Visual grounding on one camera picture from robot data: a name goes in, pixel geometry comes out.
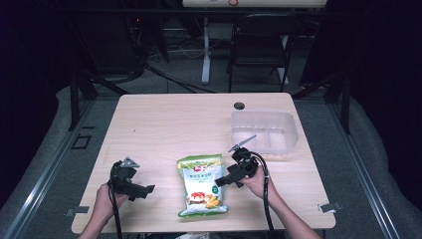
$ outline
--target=black cable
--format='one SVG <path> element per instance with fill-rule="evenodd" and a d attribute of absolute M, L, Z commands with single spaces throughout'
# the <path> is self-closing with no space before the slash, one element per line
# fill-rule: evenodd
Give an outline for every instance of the black cable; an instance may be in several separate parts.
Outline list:
<path fill-rule="evenodd" d="M 182 80 L 178 80 L 178 79 L 176 79 L 174 77 L 171 77 L 171 76 L 169 76 L 169 75 L 167 75 L 167 74 L 165 74 L 165 73 L 163 73 L 163 72 L 161 72 L 161 71 L 159 71 L 159 70 L 157 70 L 157 69 L 149 66 L 148 64 L 145 64 L 145 68 L 147 70 L 151 71 L 152 73 L 156 74 L 157 76 L 160 76 L 160 77 L 162 77 L 162 78 L 164 78 L 164 79 L 166 79 L 166 80 L 168 80 L 170 82 L 173 82 L 173 83 L 179 85 L 180 87 L 186 89 L 187 91 L 189 91 L 191 93 L 195 93 L 195 92 L 193 90 L 191 90 L 190 88 L 197 89 L 197 90 L 200 90 L 200 91 L 203 91 L 203 92 L 207 92 L 207 93 L 215 93 L 213 91 L 206 90 L 206 89 L 203 89 L 203 88 L 199 88 L 199 87 L 196 87 L 196 86 L 194 86 L 192 84 L 186 83 L 186 82 L 184 82 Z"/>
<path fill-rule="evenodd" d="M 267 163 L 264 161 L 264 159 L 258 153 L 254 152 L 254 151 L 249 151 L 249 152 L 252 155 L 258 157 L 258 160 L 261 162 L 261 165 L 262 165 L 263 170 L 264 170 L 264 194 L 263 194 L 264 210 L 265 210 L 265 215 L 266 215 L 266 218 L 267 218 L 268 227 L 270 229 L 270 237 L 275 239 L 276 233 L 274 231 L 273 221 L 271 219 L 270 207 L 269 207 L 269 203 L 268 203 L 268 183 L 269 183 L 269 180 L 270 180 L 270 175 L 269 175 L 269 172 L 268 172 Z"/>
<path fill-rule="evenodd" d="M 117 206 L 117 202 L 115 200 L 115 191 L 112 185 L 112 177 L 113 177 L 113 170 L 114 170 L 114 166 L 111 168 L 111 172 L 109 174 L 109 184 L 108 184 L 108 197 L 110 197 L 111 200 L 111 204 L 112 204 L 112 212 L 114 214 L 114 221 L 115 221 L 115 227 L 117 229 L 117 237 L 118 239 L 122 239 L 123 236 L 121 234 L 121 225 L 120 225 L 120 217 L 118 215 L 118 206 Z"/>

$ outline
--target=chair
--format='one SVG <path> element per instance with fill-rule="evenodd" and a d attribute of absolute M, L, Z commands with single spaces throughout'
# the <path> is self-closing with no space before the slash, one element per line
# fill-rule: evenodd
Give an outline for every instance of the chair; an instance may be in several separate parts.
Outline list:
<path fill-rule="evenodd" d="M 227 72 L 229 93 L 232 92 L 233 67 L 284 68 L 280 92 L 286 82 L 292 43 L 302 28 L 292 15 L 250 14 L 238 19 L 232 30 L 231 50 Z M 283 36 L 288 37 L 286 45 Z"/>

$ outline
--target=wooden table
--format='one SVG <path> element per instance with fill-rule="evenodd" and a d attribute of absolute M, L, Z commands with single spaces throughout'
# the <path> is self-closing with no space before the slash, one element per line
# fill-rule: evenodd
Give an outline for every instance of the wooden table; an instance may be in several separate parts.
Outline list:
<path fill-rule="evenodd" d="M 140 164 L 133 183 L 155 184 L 145 199 L 127 201 L 119 211 L 123 232 L 192 232 L 268 230 L 261 199 L 247 187 L 224 186 L 221 215 L 180 218 L 185 209 L 183 179 L 176 160 L 188 155 L 223 153 L 226 166 L 234 160 L 228 152 L 231 141 L 231 112 L 236 102 L 245 110 L 284 111 L 295 118 L 299 141 L 285 155 L 263 154 L 276 187 L 289 205 L 312 228 L 327 229 L 334 216 L 318 210 L 328 203 L 317 167 L 292 98 L 288 94 L 180 94 L 126 95 L 120 98 L 97 162 L 81 201 L 87 214 L 77 214 L 72 225 L 81 233 L 87 224 L 102 183 L 111 166 L 130 156 Z M 276 229 L 283 229 L 272 212 Z M 114 220 L 103 232 L 115 232 Z"/>

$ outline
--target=plastic container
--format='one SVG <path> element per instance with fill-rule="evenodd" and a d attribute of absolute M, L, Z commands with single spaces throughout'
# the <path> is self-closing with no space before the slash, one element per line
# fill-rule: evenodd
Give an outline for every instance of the plastic container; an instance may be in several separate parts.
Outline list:
<path fill-rule="evenodd" d="M 257 135 L 242 147 L 256 153 L 285 154 L 298 142 L 292 114 L 286 112 L 232 112 L 233 145 Z"/>

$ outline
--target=snack bag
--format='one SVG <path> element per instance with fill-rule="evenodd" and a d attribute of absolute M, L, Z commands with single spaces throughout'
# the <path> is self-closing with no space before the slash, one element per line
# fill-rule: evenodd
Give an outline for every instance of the snack bag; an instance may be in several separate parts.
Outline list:
<path fill-rule="evenodd" d="M 179 217 L 207 216 L 227 212 L 223 191 L 214 180 L 223 176 L 221 154 L 188 156 L 177 160 L 186 191 L 186 209 Z"/>

